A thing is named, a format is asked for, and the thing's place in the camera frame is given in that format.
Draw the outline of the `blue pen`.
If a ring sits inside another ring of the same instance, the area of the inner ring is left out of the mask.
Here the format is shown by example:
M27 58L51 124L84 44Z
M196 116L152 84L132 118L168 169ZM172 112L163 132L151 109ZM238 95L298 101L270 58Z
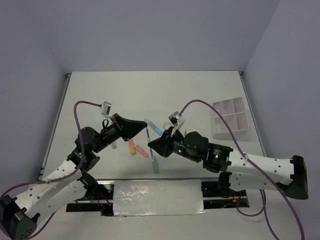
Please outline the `blue pen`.
M148 129L148 124L146 126L146 135L147 135L147 142L148 142L148 147L149 147L149 143L151 142L151 138L150 138L150 133L149 133L149 129ZM153 150L152 148L149 147L149 151L150 151L150 156L152 158L152 161L154 161L154 154L153 154Z

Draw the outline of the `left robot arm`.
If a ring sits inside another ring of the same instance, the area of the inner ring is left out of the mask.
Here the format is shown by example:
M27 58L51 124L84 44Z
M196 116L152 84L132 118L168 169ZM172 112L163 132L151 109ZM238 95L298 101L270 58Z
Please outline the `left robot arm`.
M97 132L92 127L80 130L76 147L62 164L29 189L0 199L0 226L12 240L29 240L38 224L68 203L97 196L100 184L89 174L100 160L97 155L119 138L129 141L147 127L145 121L129 120L117 113L107 119L108 126Z

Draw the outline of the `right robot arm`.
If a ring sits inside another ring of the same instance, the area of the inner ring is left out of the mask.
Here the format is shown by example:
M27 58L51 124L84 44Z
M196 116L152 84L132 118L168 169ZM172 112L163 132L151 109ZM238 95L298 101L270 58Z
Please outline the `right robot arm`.
M182 135L172 127L148 146L164 158L177 154L202 163L204 169L219 175L217 190L223 196L243 190L280 189L288 198L309 197L307 168L301 156L280 159L242 155L237 149L210 143L196 131Z

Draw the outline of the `blue highlighter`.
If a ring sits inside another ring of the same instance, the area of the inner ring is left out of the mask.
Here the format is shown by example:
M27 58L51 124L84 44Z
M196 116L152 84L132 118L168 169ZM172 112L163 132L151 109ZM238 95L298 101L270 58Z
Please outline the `blue highlighter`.
M147 119L146 123L155 133L157 133L159 136L162 136L163 131L159 127L157 127L151 120Z

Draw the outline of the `orange pink highlighter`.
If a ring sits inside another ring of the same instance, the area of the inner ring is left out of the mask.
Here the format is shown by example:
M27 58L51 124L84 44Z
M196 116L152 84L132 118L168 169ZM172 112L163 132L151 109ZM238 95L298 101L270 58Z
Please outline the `orange pink highlighter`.
M136 155L136 148L135 148L135 144L134 144L134 141L133 139L130 139L128 141L128 146L129 146L129 152L131 155Z

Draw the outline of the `pink utility knife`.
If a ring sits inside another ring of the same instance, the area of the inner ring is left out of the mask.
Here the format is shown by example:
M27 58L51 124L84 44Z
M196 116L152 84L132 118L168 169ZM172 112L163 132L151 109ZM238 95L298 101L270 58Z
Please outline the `pink utility knife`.
M144 158L149 158L149 154L139 145L139 144L137 144L136 146L135 146L135 150L139 153L139 154L141 154Z

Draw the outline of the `clear tape roll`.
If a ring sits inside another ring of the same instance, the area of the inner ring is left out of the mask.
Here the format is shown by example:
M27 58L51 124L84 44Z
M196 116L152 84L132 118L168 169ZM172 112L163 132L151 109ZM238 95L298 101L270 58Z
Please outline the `clear tape roll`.
M163 129L164 130L168 130L170 127L172 127L173 126L173 124L171 123L171 122L165 122L164 124L163 124Z

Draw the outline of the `green correction tape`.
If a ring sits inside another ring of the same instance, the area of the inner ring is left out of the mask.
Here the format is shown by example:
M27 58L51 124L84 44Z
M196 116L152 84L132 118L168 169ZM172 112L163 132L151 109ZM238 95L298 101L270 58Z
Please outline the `green correction tape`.
M159 165L158 165L158 161L157 161L157 158L156 158L155 155L154 155L153 158L152 158L152 168L153 168L153 172L154 172L155 174L157 174L157 173L160 172Z

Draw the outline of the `silver foil panel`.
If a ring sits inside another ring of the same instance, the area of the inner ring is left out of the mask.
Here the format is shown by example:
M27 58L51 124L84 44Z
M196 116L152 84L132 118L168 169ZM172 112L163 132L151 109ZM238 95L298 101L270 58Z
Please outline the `silver foil panel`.
M118 181L114 185L115 216L179 216L205 212L201 181Z

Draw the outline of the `white compartment organizer tray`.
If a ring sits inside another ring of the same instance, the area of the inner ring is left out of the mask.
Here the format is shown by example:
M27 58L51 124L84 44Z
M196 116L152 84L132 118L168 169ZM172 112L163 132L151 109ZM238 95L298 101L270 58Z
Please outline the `white compartment organizer tray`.
M250 129L243 98L236 97L213 102L212 106L228 124L235 138L241 141ZM210 129L213 139L232 140L228 128L215 111L210 115Z

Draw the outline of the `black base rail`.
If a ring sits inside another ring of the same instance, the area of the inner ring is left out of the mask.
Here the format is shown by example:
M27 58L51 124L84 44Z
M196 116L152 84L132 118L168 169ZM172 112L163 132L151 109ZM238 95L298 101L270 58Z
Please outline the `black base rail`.
M113 217L114 208L114 182L100 182L96 189L96 195L86 194L85 197L69 203L66 207L67 213L89 213L96 212L104 217ZM249 201L245 190L230 191L218 189L216 180L201 181L203 206L205 210L211 209L233 209L249 208Z

